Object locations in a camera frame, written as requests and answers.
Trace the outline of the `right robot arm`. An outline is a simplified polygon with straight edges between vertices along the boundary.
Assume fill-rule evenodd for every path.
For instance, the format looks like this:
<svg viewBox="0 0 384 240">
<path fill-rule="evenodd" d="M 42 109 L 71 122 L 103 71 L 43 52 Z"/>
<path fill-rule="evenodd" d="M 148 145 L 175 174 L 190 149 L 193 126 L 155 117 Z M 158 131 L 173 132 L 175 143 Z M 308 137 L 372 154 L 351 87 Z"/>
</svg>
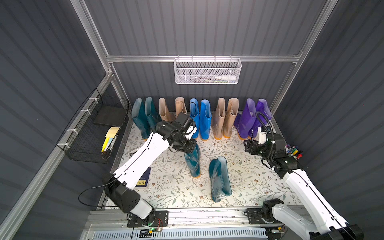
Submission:
<svg viewBox="0 0 384 240">
<path fill-rule="evenodd" d="M 362 240 L 364 233 L 358 225 L 350 225 L 322 196 L 300 167 L 302 153 L 286 145 L 279 134 L 267 134 L 263 144 L 253 139 L 243 142 L 245 151 L 260 156 L 264 166 L 278 174 L 297 195 L 312 218 L 308 221 L 291 210 L 282 200 L 264 201 L 260 212 L 267 224 L 280 222 L 303 240 Z"/>
</svg>

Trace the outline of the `purple front boot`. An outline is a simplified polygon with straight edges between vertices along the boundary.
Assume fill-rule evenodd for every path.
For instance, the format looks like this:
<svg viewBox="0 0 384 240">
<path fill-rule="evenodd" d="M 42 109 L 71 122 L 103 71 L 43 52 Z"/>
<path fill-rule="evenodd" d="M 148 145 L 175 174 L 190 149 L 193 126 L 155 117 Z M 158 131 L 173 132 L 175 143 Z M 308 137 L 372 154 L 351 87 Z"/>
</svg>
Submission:
<svg viewBox="0 0 384 240">
<path fill-rule="evenodd" d="M 256 104 L 254 100 L 247 99 L 245 108 L 241 114 L 237 114 L 234 126 L 241 140 L 246 140 L 250 129 L 256 121 Z"/>
<path fill-rule="evenodd" d="M 265 99 L 259 99 L 257 104 L 256 104 L 256 120 L 252 128 L 249 130 L 249 136 L 248 138 L 251 139 L 251 137 L 256 137 L 258 128 L 262 127 L 262 123 L 266 125 L 268 123 L 268 120 L 270 120 L 273 115 L 268 107 L 268 103 Z"/>
</svg>

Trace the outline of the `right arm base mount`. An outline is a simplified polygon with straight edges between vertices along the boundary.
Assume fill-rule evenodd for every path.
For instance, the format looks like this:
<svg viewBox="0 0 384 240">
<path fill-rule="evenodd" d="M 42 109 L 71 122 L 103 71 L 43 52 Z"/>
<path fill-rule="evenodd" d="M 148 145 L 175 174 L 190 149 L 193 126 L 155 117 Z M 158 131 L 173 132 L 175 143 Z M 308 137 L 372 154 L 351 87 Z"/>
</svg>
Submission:
<svg viewBox="0 0 384 240">
<path fill-rule="evenodd" d="M 278 224 L 282 225 L 283 223 L 276 220 L 270 209 L 268 208 L 247 208 L 244 212 L 244 215 L 247 217 L 249 224 Z"/>
</svg>

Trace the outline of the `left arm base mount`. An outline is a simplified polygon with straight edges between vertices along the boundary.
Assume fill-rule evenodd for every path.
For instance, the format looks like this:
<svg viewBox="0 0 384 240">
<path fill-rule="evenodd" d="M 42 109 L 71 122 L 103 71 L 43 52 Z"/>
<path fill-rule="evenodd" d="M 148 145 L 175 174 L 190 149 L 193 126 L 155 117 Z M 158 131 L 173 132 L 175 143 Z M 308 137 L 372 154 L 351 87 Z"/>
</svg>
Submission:
<svg viewBox="0 0 384 240">
<path fill-rule="evenodd" d="M 159 211 L 152 210 L 150 214 L 141 219 L 139 216 L 128 213 L 127 214 L 127 227 L 128 228 L 157 228 L 157 227 L 166 227 L 169 220 L 169 211 Z"/>
</svg>

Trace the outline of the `dark green front boot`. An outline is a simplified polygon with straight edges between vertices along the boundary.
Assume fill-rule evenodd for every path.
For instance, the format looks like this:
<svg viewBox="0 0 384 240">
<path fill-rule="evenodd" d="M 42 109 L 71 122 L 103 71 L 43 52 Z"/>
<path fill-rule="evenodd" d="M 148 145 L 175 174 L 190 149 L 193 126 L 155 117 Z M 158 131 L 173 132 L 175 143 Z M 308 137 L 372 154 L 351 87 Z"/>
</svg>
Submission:
<svg viewBox="0 0 384 240">
<path fill-rule="evenodd" d="M 201 151 L 198 144 L 195 145 L 195 148 L 192 153 L 185 153 L 184 157 L 185 157 L 187 166 L 190 170 L 191 176 L 193 178 L 198 178 L 201 174 L 201 170 L 200 170 Z"/>
<path fill-rule="evenodd" d="M 209 165 L 209 177 L 211 181 L 211 196 L 215 203 L 232 195 L 232 187 L 229 178 L 227 159 L 219 156 L 211 160 Z"/>
</svg>

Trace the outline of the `blue rain boot front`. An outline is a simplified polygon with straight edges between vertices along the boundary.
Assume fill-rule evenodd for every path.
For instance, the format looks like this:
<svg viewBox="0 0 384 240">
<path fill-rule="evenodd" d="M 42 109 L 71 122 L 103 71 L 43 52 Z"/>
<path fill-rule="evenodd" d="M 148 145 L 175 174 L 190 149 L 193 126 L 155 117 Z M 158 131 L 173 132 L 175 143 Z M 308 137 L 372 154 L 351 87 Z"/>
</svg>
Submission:
<svg viewBox="0 0 384 240">
<path fill-rule="evenodd" d="M 198 100 L 195 98 L 190 99 L 190 117 L 194 120 L 197 129 L 192 138 L 197 139 L 200 129 L 200 111 Z"/>
</svg>

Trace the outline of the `pink pen cup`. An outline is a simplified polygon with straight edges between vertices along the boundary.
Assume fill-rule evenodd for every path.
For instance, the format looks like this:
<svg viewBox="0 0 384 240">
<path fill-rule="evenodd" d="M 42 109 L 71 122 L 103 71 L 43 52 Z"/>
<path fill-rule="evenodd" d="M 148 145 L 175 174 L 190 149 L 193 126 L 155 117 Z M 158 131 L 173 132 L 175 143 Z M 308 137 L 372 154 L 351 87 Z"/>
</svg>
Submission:
<svg viewBox="0 0 384 240">
<path fill-rule="evenodd" d="M 296 146 L 286 145 L 285 151 L 287 156 L 299 159 L 303 156 L 303 151 L 299 151 Z"/>
</svg>

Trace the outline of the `dark green boot back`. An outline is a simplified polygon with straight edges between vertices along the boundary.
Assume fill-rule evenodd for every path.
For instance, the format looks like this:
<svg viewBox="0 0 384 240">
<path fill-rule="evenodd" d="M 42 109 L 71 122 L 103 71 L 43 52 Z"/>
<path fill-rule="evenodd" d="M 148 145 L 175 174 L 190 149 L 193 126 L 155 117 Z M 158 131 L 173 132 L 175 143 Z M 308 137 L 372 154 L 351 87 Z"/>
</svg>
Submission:
<svg viewBox="0 0 384 240">
<path fill-rule="evenodd" d="M 157 124 L 161 122 L 162 119 L 156 111 L 152 97 L 147 97 L 145 100 L 145 115 L 152 132 L 155 132 Z"/>
</svg>

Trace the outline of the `blue rain boot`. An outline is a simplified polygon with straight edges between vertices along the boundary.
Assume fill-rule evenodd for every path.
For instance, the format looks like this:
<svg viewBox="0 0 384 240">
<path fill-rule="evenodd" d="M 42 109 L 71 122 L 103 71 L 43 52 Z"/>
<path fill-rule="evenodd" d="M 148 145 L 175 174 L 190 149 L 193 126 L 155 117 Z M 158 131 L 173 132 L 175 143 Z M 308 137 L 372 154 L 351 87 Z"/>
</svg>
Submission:
<svg viewBox="0 0 384 240">
<path fill-rule="evenodd" d="M 190 117 L 194 120 L 197 129 L 192 138 L 197 139 L 200 129 L 200 111 L 198 100 L 195 98 L 190 99 Z"/>
<path fill-rule="evenodd" d="M 207 141 L 210 136 L 211 128 L 211 106 L 208 100 L 201 101 L 201 113 L 200 113 L 200 135 L 203 141 Z"/>
</svg>

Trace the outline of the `blue rain boot back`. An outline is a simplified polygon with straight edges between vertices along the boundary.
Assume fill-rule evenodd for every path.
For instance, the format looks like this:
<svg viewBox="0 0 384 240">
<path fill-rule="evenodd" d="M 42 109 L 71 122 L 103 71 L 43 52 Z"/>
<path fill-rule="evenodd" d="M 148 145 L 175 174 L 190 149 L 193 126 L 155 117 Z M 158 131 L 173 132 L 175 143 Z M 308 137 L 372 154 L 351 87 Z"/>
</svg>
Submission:
<svg viewBox="0 0 384 240">
<path fill-rule="evenodd" d="M 210 136 L 211 128 L 211 106 L 208 100 L 201 101 L 201 113 L 200 113 L 200 135 L 203 141 L 207 141 Z"/>
</svg>

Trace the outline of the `beige rain boot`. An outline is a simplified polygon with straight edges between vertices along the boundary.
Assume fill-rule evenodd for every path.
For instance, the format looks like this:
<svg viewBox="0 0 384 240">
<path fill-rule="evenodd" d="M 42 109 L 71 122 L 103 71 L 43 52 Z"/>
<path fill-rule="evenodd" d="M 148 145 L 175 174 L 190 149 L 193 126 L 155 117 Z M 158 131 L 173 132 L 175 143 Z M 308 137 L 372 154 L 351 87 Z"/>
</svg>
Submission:
<svg viewBox="0 0 384 240">
<path fill-rule="evenodd" d="M 231 98 L 228 101 L 226 116 L 223 125 L 223 136 L 230 138 L 232 135 L 232 127 L 239 111 L 239 99 Z"/>
<path fill-rule="evenodd" d="M 174 114 L 170 113 L 166 99 L 159 98 L 159 115 L 163 121 L 171 122 L 175 120 Z"/>
<path fill-rule="evenodd" d="M 176 117 L 180 113 L 187 114 L 185 99 L 183 97 L 177 97 L 175 99 Z"/>
<path fill-rule="evenodd" d="M 216 140 L 221 140 L 223 137 L 223 125 L 224 125 L 225 117 L 226 117 L 225 99 L 219 98 L 217 103 L 217 108 L 212 120 L 212 129 L 213 129 L 214 138 Z"/>
</svg>

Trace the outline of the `dark green boot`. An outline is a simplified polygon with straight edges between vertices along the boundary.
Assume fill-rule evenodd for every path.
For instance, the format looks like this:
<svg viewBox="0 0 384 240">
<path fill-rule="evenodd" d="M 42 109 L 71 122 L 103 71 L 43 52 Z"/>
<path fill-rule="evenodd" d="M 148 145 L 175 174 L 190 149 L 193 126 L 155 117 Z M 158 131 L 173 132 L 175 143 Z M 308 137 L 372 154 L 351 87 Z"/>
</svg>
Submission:
<svg viewBox="0 0 384 240">
<path fill-rule="evenodd" d="M 157 124 L 161 122 L 162 119 L 156 111 L 152 97 L 147 97 L 145 100 L 145 115 L 152 132 L 155 132 Z"/>
<path fill-rule="evenodd" d="M 190 170 L 191 176 L 193 178 L 198 178 L 201 174 L 201 170 L 200 170 L 201 151 L 198 144 L 195 145 L 195 148 L 192 153 L 185 153 L 184 157 L 185 157 L 187 166 Z"/>
<path fill-rule="evenodd" d="M 135 125 L 140 130 L 142 138 L 145 140 L 148 139 L 151 133 L 151 128 L 145 114 L 145 105 L 141 98 L 137 98 L 134 102 L 132 108 L 132 118 Z"/>
<path fill-rule="evenodd" d="M 211 181 L 211 196 L 215 203 L 232 195 L 232 187 L 229 178 L 227 159 L 219 156 L 211 160 L 209 165 L 209 177 Z"/>
</svg>

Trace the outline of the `yellow sticky notes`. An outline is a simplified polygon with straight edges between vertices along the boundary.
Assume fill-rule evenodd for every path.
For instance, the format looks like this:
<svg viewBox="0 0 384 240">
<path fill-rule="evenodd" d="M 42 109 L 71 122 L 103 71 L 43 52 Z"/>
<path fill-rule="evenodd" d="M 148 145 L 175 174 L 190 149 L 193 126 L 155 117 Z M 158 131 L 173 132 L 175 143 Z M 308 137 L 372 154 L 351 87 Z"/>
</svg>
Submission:
<svg viewBox="0 0 384 240">
<path fill-rule="evenodd" d="M 114 140 L 114 138 L 118 134 L 119 130 L 120 130 L 120 127 L 110 127 L 110 129 L 108 130 L 108 132 L 105 135 L 105 141 L 104 141 L 103 146 L 102 146 L 102 153 L 105 152 L 109 148 L 112 141 Z"/>
</svg>

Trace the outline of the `dark blue notebook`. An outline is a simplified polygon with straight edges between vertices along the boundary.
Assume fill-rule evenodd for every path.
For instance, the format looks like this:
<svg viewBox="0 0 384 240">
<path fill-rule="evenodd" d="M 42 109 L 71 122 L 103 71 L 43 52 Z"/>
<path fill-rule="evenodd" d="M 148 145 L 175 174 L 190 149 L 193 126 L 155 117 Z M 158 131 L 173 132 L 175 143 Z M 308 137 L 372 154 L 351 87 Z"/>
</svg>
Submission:
<svg viewBox="0 0 384 240">
<path fill-rule="evenodd" d="M 149 178 L 151 174 L 151 167 L 148 167 L 147 170 L 143 173 L 143 175 L 140 177 L 136 188 L 144 188 L 148 186 Z"/>
</svg>

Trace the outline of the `dark green boot far left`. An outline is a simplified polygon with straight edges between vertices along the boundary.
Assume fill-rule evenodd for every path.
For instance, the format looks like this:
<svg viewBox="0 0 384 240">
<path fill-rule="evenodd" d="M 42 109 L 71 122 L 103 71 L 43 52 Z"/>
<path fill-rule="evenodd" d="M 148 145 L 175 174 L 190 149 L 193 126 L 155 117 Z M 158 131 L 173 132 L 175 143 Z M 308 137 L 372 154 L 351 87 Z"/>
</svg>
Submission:
<svg viewBox="0 0 384 240">
<path fill-rule="evenodd" d="M 135 125 L 140 130 L 142 138 L 145 140 L 148 139 L 151 133 L 151 128 L 145 114 L 145 105 L 141 98 L 137 98 L 134 102 L 132 108 L 132 118 Z"/>
</svg>

